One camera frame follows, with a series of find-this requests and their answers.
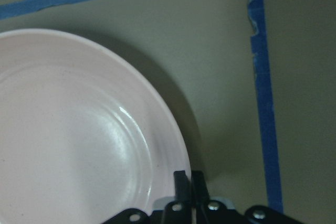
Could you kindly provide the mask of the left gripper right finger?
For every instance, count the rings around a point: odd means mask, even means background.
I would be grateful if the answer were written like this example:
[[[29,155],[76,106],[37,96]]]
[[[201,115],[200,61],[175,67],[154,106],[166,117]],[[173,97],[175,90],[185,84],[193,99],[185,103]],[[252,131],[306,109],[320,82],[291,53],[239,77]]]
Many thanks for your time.
[[[252,206],[244,214],[239,213],[228,203],[210,197],[201,171],[192,171],[191,188],[197,223],[300,223],[262,205]]]

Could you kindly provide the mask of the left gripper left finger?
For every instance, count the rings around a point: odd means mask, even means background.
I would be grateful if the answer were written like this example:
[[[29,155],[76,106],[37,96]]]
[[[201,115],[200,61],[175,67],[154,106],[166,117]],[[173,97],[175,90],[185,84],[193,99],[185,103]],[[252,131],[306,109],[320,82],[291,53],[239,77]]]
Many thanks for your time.
[[[174,200],[162,210],[154,210],[150,215],[137,208],[129,208],[105,221],[105,223],[192,223],[191,186],[185,171],[175,171]]]

